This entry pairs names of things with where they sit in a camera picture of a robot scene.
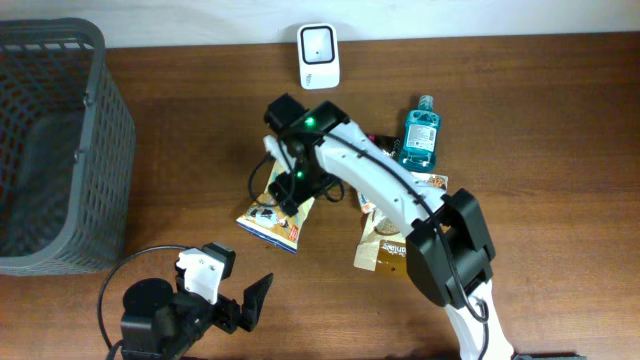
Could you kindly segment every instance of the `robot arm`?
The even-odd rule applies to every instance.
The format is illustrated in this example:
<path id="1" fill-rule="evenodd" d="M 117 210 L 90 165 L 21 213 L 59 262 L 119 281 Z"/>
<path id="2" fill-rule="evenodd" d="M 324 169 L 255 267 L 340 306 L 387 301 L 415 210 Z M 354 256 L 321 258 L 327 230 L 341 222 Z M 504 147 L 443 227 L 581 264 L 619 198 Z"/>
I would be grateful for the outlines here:
<path id="1" fill-rule="evenodd" d="M 169 282 L 157 278 L 129 287 L 120 323 L 123 359 L 180 359 L 211 326 L 228 334 L 238 327 L 252 331 L 273 274 L 245 289 L 244 303 L 239 305 L 218 293 L 220 282 L 231 275 L 234 261 L 235 252 L 221 244 L 208 244 L 201 250 L 189 248 L 180 253 L 175 264 L 177 292 Z M 113 358 L 115 351 L 117 346 L 107 358 Z"/>
<path id="2" fill-rule="evenodd" d="M 511 359 L 513 347 L 504 337 L 491 296 L 493 273 L 489 263 L 495 250 L 471 194 L 461 189 L 448 196 L 416 179 L 384 155 L 330 102 L 307 111 L 283 95 L 269 106 L 265 121 L 278 135 L 278 139 L 265 139 L 267 151 L 276 159 L 292 160 L 291 169 L 287 161 L 283 163 L 290 171 L 269 186 L 285 213 L 295 214 L 309 197 L 333 186 L 336 177 L 347 181 L 375 203 L 406 237 L 409 277 L 429 300 L 447 311 L 460 341 L 462 359 Z M 456 287 L 443 243 L 417 196 L 434 210 L 438 223 L 449 227 L 444 241 L 451 248 L 453 269 L 457 269 L 465 294 Z M 480 309 L 478 304 L 486 304 L 486 325 L 476 321 L 465 307 L 465 297 L 476 309 Z"/>

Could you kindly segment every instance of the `wooden table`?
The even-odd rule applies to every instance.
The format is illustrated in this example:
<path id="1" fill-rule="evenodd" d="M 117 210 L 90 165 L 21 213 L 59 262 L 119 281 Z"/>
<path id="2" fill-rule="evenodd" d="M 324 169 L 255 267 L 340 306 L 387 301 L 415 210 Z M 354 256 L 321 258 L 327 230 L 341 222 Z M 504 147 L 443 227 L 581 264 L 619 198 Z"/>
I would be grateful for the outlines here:
<path id="1" fill-rule="evenodd" d="M 383 359 L 457 353 L 445 312 L 402 277 L 353 267 L 362 215 L 319 200 L 291 255 L 235 224 L 262 158 L 265 107 L 325 99 L 368 132 L 399 134 L 422 94 L 443 117 L 437 173 L 480 200 L 497 250 L 494 298 L 521 353 L 640 356 L 640 34 L 341 43 L 337 89 L 301 89 L 295 45 L 123 49 L 108 65 L 137 126 L 127 253 L 219 241 L 237 252 L 227 296 L 268 272 L 253 333 L 211 329 L 206 359 Z M 176 253 L 123 268 L 105 297 L 174 275 Z M 3 359 L 103 359 L 105 274 L 1 277 Z"/>

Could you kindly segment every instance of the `snack bag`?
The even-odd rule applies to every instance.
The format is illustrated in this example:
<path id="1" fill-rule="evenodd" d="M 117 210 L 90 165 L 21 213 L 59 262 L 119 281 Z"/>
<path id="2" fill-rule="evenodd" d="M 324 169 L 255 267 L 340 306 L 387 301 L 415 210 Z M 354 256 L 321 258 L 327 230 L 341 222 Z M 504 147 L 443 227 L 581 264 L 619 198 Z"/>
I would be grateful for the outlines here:
<path id="1" fill-rule="evenodd" d="M 282 172 L 284 172 L 284 168 L 276 161 L 271 175 L 269 175 L 267 188 Z M 236 219 L 236 222 L 258 238 L 295 254 L 298 251 L 298 239 L 302 224 L 307 219 L 315 198 L 312 197 L 300 205 L 296 215 L 287 216 L 278 206 L 275 206 L 275 200 L 269 195 L 267 188 L 263 194 L 258 196 L 258 201 L 274 206 L 266 207 L 254 202 L 244 214 Z"/>
<path id="2" fill-rule="evenodd" d="M 413 173 L 413 175 L 433 187 L 447 190 L 446 176 L 425 173 Z M 404 236 L 380 209 L 374 208 L 367 215 L 353 266 L 370 271 L 406 275 L 406 256 Z"/>

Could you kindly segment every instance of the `gray plastic basket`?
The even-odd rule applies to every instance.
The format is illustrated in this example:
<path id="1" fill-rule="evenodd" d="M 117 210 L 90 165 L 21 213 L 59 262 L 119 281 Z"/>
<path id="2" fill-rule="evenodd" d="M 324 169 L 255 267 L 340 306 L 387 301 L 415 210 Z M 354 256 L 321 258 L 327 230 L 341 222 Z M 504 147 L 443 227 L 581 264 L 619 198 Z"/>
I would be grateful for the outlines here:
<path id="1" fill-rule="evenodd" d="M 0 22 L 0 273 L 87 273 L 124 248 L 131 115 L 82 19 Z"/>

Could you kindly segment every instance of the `blue bottle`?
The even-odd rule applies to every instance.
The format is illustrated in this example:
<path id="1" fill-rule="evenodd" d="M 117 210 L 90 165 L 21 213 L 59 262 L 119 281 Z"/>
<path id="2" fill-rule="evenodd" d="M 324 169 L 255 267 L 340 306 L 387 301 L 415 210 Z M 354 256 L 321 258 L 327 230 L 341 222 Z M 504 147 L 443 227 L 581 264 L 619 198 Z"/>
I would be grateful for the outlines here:
<path id="1" fill-rule="evenodd" d="M 405 136 L 398 162 L 405 169 L 429 172 L 436 166 L 436 141 L 440 115 L 433 112 L 433 97 L 420 97 L 417 110 L 411 110 L 405 123 Z"/>

